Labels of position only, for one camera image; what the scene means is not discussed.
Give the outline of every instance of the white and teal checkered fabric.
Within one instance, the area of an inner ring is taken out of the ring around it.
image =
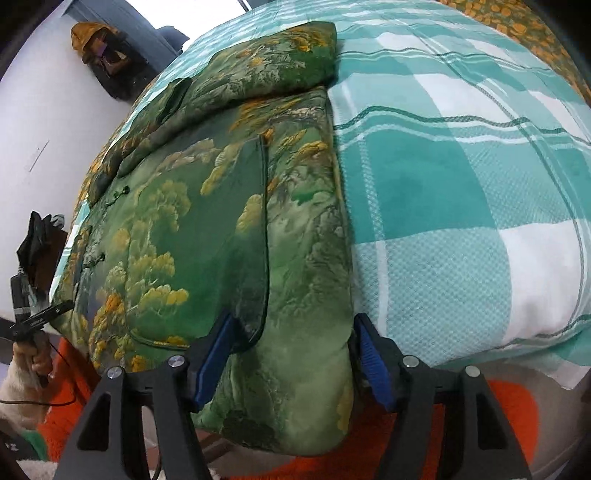
[[[278,0],[200,37],[136,111],[215,52],[314,20],[339,39],[356,310],[432,365],[584,343],[591,111],[503,34],[433,0]]]

